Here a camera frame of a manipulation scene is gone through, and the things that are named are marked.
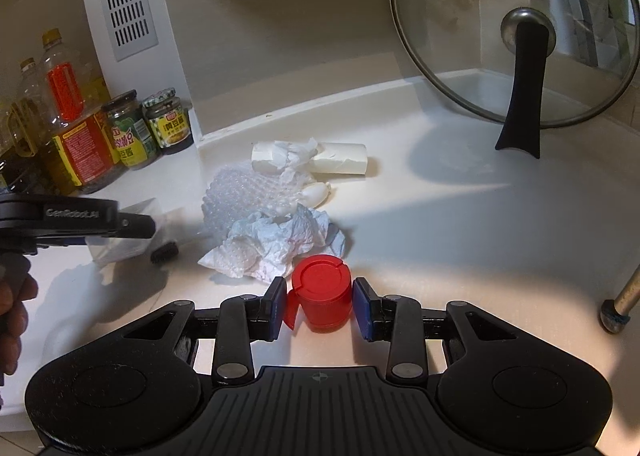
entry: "jar label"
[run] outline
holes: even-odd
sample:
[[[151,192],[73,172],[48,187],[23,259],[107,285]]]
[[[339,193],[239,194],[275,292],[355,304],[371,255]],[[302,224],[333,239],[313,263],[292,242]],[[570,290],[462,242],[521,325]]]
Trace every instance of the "jar label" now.
[[[176,145],[191,136],[187,115],[181,107],[157,118],[150,118],[149,123],[162,149]]]
[[[95,116],[54,137],[58,153],[78,187],[99,178],[115,163]]]
[[[143,119],[123,118],[113,124],[113,142],[124,165],[134,167],[154,156],[156,143]]]
[[[84,109],[84,100],[71,63],[59,64],[47,73],[47,82],[60,116],[65,121],[74,121]]]
[[[120,154],[115,150],[113,145],[111,144],[111,131],[109,127],[109,121],[107,120],[107,115],[102,111],[98,111],[94,114],[95,122],[100,127],[100,131],[102,132],[102,137],[104,138],[104,142],[107,144],[107,148],[109,149],[109,153],[111,154],[111,161],[114,165],[120,161]]]

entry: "plastic bottle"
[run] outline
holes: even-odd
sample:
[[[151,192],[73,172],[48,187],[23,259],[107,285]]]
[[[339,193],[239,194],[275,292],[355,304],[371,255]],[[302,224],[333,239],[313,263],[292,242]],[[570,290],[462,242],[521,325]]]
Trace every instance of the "plastic bottle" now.
[[[60,194],[40,158],[28,151],[26,137],[12,136],[8,125],[11,108],[0,101],[0,194]]]
[[[38,157],[60,194],[68,196],[76,192],[77,187],[71,179],[58,149],[53,141],[52,129],[47,122],[49,107],[44,100],[40,83],[40,74],[33,58],[21,65],[22,79],[18,84],[17,104],[10,111],[8,125],[19,127],[29,147],[31,155]]]
[[[47,122],[75,186],[91,194],[115,181],[126,167],[114,150],[100,103],[83,99],[78,53],[65,46],[57,29],[42,36],[42,71],[52,107]]]
[[[84,110],[84,100],[76,78],[78,54],[67,47],[57,28],[42,36],[42,67],[60,118],[74,121]]]

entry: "white wall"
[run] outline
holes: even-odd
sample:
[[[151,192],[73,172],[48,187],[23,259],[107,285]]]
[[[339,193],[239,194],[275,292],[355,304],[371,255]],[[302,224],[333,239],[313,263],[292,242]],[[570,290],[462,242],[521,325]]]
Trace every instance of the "white wall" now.
[[[166,2],[204,133],[417,74],[396,35],[389,0]]]
[[[175,87],[178,96],[190,98],[164,0],[149,0],[158,45],[120,61],[113,54],[101,0],[84,2],[102,73],[113,96],[137,89],[142,100],[161,89]]]
[[[0,0],[0,96],[14,97],[20,62],[42,56],[41,36],[53,27],[99,71],[83,0]]]

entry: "human hand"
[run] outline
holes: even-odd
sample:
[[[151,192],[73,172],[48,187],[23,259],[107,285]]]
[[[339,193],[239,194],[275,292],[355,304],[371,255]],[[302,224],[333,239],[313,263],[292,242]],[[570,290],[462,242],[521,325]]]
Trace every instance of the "human hand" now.
[[[0,372],[13,375],[18,367],[18,357],[22,350],[20,335],[27,329],[29,321],[23,301],[36,298],[38,284],[27,274],[17,295],[14,295],[9,284],[0,279],[0,320],[5,321],[6,328],[0,334]]]

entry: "yellow bottle cap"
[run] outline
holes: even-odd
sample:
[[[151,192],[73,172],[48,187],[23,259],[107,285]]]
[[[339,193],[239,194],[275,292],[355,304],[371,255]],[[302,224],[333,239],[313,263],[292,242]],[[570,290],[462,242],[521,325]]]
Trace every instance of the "yellow bottle cap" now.
[[[26,71],[31,69],[31,67],[36,65],[36,61],[33,60],[33,58],[27,58],[27,60],[24,60],[20,63],[20,71]]]
[[[42,36],[42,45],[47,46],[48,44],[51,44],[53,41],[57,41],[59,39],[62,39],[62,36],[60,36],[60,30],[58,28],[53,28],[52,30],[47,31]]]

